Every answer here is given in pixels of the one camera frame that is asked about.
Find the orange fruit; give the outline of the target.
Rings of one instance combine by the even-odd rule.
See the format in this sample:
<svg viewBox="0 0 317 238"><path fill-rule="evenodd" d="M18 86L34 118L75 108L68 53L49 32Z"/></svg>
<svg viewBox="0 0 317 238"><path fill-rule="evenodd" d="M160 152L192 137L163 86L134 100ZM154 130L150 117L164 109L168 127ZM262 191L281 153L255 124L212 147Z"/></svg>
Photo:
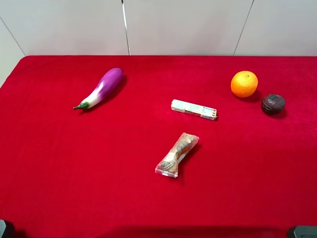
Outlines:
<svg viewBox="0 0 317 238"><path fill-rule="evenodd" d="M236 73L230 83L232 93L239 98L247 98L253 95L257 86L258 78L250 71Z"/></svg>

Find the white candy roll pack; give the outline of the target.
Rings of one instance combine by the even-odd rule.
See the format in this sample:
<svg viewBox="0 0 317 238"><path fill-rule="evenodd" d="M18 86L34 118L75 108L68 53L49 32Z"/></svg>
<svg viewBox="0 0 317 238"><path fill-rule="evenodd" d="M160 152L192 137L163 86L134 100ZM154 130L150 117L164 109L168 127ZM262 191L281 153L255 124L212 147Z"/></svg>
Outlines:
<svg viewBox="0 0 317 238"><path fill-rule="evenodd" d="M214 108L188 103L176 99L172 100L171 109L173 111L195 115L209 120L215 120L217 118L217 110Z"/></svg>

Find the clear wrapped cookie pack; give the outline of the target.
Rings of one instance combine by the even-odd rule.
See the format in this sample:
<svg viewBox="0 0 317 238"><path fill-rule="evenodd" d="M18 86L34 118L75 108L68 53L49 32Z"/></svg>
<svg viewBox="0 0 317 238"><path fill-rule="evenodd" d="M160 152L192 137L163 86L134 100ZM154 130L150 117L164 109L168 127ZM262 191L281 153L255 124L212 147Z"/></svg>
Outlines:
<svg viewBox="0 0 317 238"><path fill-rule="evenodd" d="M172 178L178 177L179 163L195 147L199 139L198 136L182 133L167 155L156 166L155 173Z"/></svg>

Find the purple toy eggplant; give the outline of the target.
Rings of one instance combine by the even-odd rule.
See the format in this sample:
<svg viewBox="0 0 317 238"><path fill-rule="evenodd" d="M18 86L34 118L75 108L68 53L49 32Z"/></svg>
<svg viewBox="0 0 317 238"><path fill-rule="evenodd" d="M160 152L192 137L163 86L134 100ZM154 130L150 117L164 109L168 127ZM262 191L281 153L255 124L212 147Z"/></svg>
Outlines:
<svg viewBox="0 0 317 238"><path fill-rule="evenodd" d="M92 93L75 106L74 110L88 110L103 101L122 81L123 71L120 68L109 70L99 81Z"/></svg>

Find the red table cloth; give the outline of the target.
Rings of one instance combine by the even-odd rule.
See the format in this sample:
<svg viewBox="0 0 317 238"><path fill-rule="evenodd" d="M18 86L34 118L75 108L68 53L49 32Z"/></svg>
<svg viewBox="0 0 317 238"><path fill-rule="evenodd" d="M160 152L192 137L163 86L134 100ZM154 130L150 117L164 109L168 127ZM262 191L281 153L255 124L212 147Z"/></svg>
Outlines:
<svg viewBox="0 0 317 238"><path fill-rule="evenodd" d="M111 69L123 79L74 110ZM258 86L235 96L233 76ZM268 94L285 99L262 111ZM217 110L209 120L172 100ZM178 177L155 173L182 133ZM315 57L28 56L0 89L0 217L18 238L284 238L317 223Z"/></svg>

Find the dark purple mangosteen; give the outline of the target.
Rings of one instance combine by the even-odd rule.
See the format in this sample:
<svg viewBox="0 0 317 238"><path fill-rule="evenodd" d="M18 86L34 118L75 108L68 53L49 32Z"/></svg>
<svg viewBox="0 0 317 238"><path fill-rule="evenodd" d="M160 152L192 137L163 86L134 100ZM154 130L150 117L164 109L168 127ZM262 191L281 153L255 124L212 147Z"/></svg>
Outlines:
<svg viewBox="0 0 317 238"><path fill-rule="evenodd" d="M285 108L285 99L277 94L268 94L262 100L262 111L267 115L276 115Z"/></svg>

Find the black base right corner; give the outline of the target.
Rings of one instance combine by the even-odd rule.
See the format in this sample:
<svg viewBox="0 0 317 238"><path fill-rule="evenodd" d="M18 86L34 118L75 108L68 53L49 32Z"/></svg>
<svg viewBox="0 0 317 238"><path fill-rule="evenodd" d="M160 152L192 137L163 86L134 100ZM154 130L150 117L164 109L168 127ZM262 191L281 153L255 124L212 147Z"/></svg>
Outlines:
<svg viewBox="0 0 317 238"><path fill-rule="evenodd" d="M317 238L317 226L294 226L287 231L288 238Z"/></svg>

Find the black base corner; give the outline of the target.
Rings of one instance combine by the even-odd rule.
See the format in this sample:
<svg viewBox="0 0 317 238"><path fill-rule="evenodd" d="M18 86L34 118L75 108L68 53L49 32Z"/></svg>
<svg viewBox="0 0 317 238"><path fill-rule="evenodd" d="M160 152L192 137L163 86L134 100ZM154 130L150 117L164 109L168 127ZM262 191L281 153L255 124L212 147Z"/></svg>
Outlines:
<svg viewBox="0 0 317 238"><path fill-rule="evenodd" d="M317 226L294 226L287 231L288 238L317 238Z"/></svg>
<svg viewBox="0 0 317 238"><path fill-rule="evenodd" d="M13 234L13 223L6 220L0 220L0 238L12 238Z"/></svg>

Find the black base left corner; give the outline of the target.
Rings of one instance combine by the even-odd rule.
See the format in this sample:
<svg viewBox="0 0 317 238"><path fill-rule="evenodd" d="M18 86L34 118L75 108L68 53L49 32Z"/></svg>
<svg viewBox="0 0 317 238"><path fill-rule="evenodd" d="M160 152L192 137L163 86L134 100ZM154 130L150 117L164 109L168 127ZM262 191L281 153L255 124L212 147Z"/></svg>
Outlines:
<svg viewBox="0 0 317 238"><path fill-rule="evenodd" d="M0 220L0 238L12 238L13 234L13 223L6 220Z"/></svg>

